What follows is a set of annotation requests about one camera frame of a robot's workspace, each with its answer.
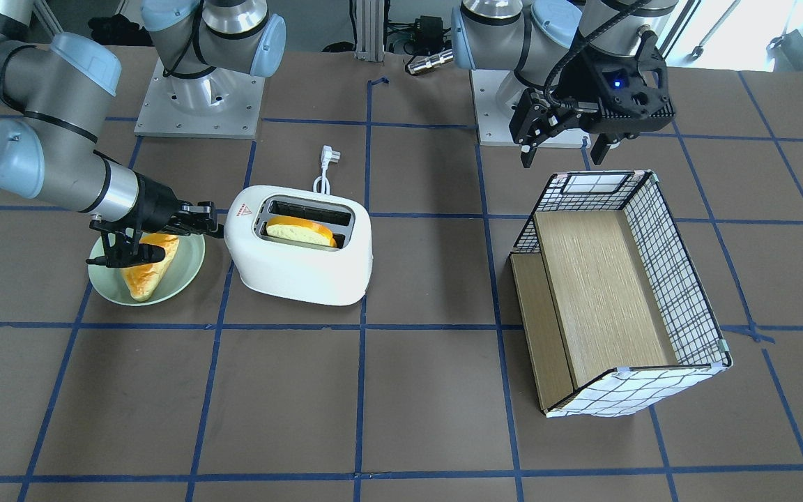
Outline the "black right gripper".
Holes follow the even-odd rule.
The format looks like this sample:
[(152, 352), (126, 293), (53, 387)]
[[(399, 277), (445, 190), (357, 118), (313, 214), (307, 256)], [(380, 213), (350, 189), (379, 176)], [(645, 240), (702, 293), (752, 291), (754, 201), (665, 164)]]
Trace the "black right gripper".
[(86, 260), (90, 266), (123, 269), (165, 260), (162, 248), (140, 239), (165, 229), (175, 213), (188, 219), (176, 222), (176, 234), (224, 238), (213, 202), (179, 203), (171, 188), (136, 172), (109, 172), (107, 181), (102, 201), (91, 209), (89, 228), (100, 233), (103, 251)]

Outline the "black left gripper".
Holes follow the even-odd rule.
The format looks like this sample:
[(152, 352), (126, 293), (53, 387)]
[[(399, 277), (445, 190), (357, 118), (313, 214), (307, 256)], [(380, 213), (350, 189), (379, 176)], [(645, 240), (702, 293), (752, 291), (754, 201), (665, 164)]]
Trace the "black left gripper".
[(535, 89), (523, 90), (509, 123), (523, 168), (531, 167), (539, 145), (571, 128), (599, 134), (590, 149), (590, 161), (599, 166), (613, 146), (612, 134), (654, 132), (671, 123), (676, 110), (657, 39), (645, 31), (636, 54), (627, 56), (586, 45), (561, 70), (560, 105), (549, 104)]

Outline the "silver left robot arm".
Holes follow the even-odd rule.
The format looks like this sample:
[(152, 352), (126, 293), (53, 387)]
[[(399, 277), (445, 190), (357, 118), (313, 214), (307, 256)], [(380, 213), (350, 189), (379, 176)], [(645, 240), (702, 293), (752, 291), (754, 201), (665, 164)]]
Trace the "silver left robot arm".
[(522, 86), (510, 137), (529, 168), (539, 145), (568, 130), (597, 138), (594, 165), (622, 140), (672, 123), (659, 31), (675, 1), (462, 1), (452, 12), (454, 61), (507, 70)]

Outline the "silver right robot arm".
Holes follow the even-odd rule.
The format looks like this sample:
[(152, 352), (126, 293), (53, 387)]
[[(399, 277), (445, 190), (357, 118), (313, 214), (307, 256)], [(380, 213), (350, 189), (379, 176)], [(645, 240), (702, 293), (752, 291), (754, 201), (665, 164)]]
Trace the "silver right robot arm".
[[(270, 77), (286, 50), (286, 20), (264, 1), (144, 1), (144, 28), (178, 107), (193, 117), (231, 103), (230, 73)], [(121, 62), (109, 49), (58, 33), (47, 49), (26, 41), (29, 1), (0, 1), (0, 188), (88, 213), (103, 254), (92, 266), (165, 260), (144, 233), (223, 238), (214, 204), (191, 202), (98, 152)]]

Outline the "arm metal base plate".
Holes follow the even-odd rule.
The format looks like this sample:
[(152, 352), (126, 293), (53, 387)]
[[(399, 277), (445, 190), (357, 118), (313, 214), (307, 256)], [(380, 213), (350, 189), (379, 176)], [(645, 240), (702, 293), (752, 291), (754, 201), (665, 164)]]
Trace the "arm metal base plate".
[(267, 79), (217, 68), (199, 79), (165, 77), (157, 61), (138, 112), (141, 137), (254, 139)]
[(472, 70), (471, 88), (482, 146), (514, 147), (509, 124), (526, 87), (512, 70)]

